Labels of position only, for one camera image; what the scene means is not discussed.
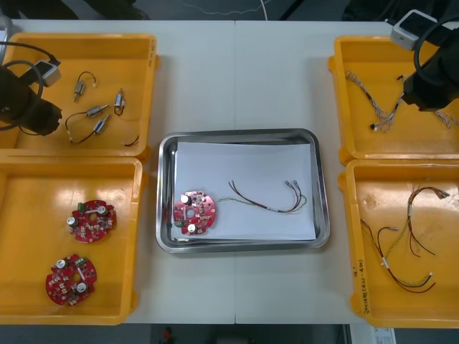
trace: circular circuit board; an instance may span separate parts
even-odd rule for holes
[[[46,277],[48,297],[58,305],[76,305],[94,292],[98,276],[93,263],[77,254],[59,259]]]
[[[214,223],[215,203],[202,191],[189,191],[180,195],[174,205],[174,224],[182,234],[199,235]]]
[[[69,232],[80,242],[101,240],[116,223],[116,212],[113,206],[104,201],[94,200],[79,203],[78,209],[67,219]]]

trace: floor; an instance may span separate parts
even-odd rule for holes
[[[0,326],[0,344],[158,344],[167,325]],[[170,325],[174,344],[335,344],[339,325]]]

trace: gray wire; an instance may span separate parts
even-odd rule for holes
[[[394,109],[391,113],[388,113],[387,111],[384,111],[383,109],[380,108],[380,106],[376,103],[376,100],[370,95],[370,92],[367,90],[363,82],[350,70],[347,70],[346,73],[346,79],[353,82],[354,84],[358,85],[362,91],[364,91],[366,97],[372,104],[372,107],[374,109],[374,113],[376,116],[380,119],[378,123],[374,123],[372,125],[373,130],[378,130],[383,133],[387,132],[390,130],[394,119],[395,119],[395,114],[397,113],[397,109],[402,102],[402,95],[399,97],[397,102],[395,103]]]

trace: stainless steel tray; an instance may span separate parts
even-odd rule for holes
[[[216,240],[175,239],[171,237],[173,226],[175,157],[178,142],[240,143],[256,145],[311,145],[313,182],[313,213],[316,229],[315,240]],[[174,133],[166,136],[159,148],[158,188],[156,198],[156,240],[169,253],[256,251],[266,249],[315,249],[326,243],[330,236],[327,198],[323,181],[321,154],[318,141],[306,129],[226,130],[197,133]]]

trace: white table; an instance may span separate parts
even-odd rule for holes
[[[307,128],[319,140],[331,236],[317,251],[172,255],[154,239],[154,190],[139,224],[129,323],[363,323],[352,291],[339,129],[327,58],[343,34],[385,23],[289,21],[16,21],[29,32],[152,33],[157,71],[150,144],[176,131]]]

